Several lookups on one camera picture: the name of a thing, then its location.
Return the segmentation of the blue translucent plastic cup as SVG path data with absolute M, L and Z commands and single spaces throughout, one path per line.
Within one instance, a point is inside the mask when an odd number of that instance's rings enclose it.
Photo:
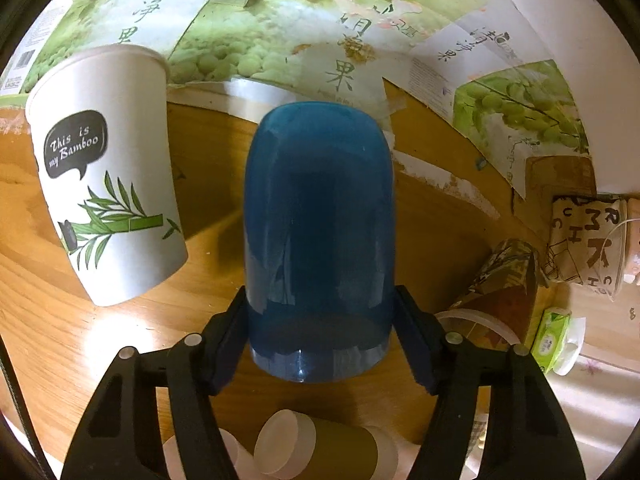
M 244 178 L 245 289 L 255 363 L 334 382 L 386 355 L 395 265 L 393 163 L 378 123 L 329 102 L 260 122 Z

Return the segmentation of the brown clear-rim plastic cup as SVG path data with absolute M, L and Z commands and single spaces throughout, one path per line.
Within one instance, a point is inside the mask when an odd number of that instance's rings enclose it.
M 525 341 L 543 281 L 536 249 L 510 238 L 496 247 L 468 290 L 436 318 L 445 330 L 477 347 L 509 349 Z

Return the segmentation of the white bamboo print paper cup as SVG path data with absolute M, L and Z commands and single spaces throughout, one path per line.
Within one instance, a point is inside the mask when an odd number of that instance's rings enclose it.
M 188 258 L 169 155 L 167 74 L 148 48 L 92 48 L 49 70 L 26 101 L 50 218 L 98 307 L 143 295 Z

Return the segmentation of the green tissue pack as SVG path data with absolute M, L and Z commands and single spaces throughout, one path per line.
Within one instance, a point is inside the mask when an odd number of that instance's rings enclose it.
M 570 325 L 570 310 L 551 307 L 544 310 L 530 353 L 544 374 L 548 374 L 563 349 Z

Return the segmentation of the letter print fabric bag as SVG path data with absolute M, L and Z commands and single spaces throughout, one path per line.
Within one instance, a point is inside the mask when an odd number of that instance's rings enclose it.
M 638 198 L 555 198 L 544 273 L 610 298 L 623 284 L 637 284 Z

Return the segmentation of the green grape printed cardboard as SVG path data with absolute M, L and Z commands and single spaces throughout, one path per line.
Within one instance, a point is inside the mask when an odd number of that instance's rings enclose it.
M 91 47 L 137 44 L 174 86 L 244 78 L 385 119 L 405 90 L 526 188 L 529 159 L 585 156 L 578 108 L 512 0 L 53 0 L 1 76 L 17 96 Z

